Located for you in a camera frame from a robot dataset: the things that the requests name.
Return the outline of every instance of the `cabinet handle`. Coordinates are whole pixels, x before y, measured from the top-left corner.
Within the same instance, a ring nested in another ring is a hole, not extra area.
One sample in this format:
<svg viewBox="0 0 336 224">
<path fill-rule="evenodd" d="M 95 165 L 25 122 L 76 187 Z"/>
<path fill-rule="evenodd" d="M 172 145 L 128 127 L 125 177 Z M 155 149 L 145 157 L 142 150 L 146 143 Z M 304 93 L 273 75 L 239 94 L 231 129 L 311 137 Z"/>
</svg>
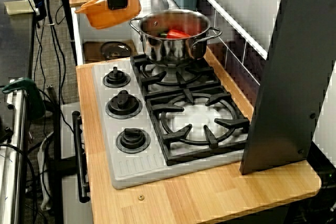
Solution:
<svg viewBox="0 0 336 224">
<path fill-rule="evenodd" d="M 90 187 L 89 183 L 86 182 L 85 180 L 86 161 L 84 158 L 84 149 L 82 148 L 82 141 L 80 137 L 81 134 L 81 129 L 79 127 L 81 124 L 80 112 L 73 111 L 72 124 L 73 124 L 73 139 L 75 141 L 79 201 L 81 203 L 87 203 L 90 200 L 90 197 L 88 196 Z"/>
</svg>

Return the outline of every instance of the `tile backsplash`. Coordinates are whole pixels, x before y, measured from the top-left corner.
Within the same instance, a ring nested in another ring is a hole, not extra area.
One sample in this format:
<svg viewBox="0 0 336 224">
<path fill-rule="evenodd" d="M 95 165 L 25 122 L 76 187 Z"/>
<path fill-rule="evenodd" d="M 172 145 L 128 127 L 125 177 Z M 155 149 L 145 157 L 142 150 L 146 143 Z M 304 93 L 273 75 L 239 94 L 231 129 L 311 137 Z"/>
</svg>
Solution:
<svg viewBox="0 0 336 224">
<path fill-rule="evenodd" d="M 222 30 L 219 38 L 208 41 L 208 47 L 249 102 L 255 105 L 266 63 L 265 59 L 208 0 L 197 0 L 196 10 L 209 18 L 211 26 Z"/>
</svg>

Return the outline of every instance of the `green clamp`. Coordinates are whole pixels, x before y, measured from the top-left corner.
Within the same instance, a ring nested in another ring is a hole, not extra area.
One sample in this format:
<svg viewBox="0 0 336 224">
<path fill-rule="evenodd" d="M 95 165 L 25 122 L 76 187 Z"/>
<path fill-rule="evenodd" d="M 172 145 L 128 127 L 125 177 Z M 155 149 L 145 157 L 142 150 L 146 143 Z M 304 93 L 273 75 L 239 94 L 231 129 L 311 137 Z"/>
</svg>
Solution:
<svg viewBox="0 0 336 224">
<path fill-rule="evenodd" d="M 37 89 L 35 82 L 28 78 L 18 79 L 11 82 L 2 89 L 4 94 L 9 94 L 15 90 L 25 90 L 30 103 L 29 120 L 39 119 L 45 115 L 46 107 L 44 106 L 42 97 Z"/>
</svg>

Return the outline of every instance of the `pot handle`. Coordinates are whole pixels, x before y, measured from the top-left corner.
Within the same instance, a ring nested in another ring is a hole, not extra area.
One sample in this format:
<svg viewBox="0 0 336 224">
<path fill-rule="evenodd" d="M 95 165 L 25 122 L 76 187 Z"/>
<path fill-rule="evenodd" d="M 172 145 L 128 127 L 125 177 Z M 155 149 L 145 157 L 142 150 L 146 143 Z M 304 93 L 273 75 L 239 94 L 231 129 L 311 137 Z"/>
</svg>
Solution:
<svg viewBox="0 0 336 224">
<path fill-rule="evenodd" d="M 203 38 L 203 39 L 195 39 L 194 43 L 191 45 L 191 48 L 193 48 L 193 46 L 195 46 L 198 42 L 204 42 L 204 41 L 207 41 L 209 39 L 214 39 L 214 38 L 217 38 L 220 35 L 222 35 L 222 30 L 220 30 L 219 28 L 209 27 L 209 30 L 217 31 L 218 33 L 213 35 L 213 36 L 206 37 L 206 38 Z"/>
<path fill-rule="evenodd" d="M 130 19 L 130 20 L 128 21 L 128 23 L 130 24 L 130 26 L 131 26 L 135 31 L 138 32 L 138 34 L 140 35 L 140 40 L 142 41 L 142 34 L 141 34 L 140 30 L 137 29 L 137 28 L 132 24 L 132 22 L 135 21 L 135 20 L 141 20 L 141 18 L 132 18 L 132 19 Z"/>
</svg>

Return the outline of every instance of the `gas stove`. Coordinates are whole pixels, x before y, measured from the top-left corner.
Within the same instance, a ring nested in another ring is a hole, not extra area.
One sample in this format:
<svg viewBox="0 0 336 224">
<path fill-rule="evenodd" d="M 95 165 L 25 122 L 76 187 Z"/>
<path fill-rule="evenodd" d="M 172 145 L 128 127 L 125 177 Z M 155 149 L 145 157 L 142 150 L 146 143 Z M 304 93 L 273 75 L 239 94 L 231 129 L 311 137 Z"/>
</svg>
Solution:
<svg viewBox="0 0 336 224">
<path fill-rule="evenodd" d="M 92 74 L 114 188 L 241 160 L 249 120 L 204 59 L 171 69 L 140 55 Z"/>
</svg>

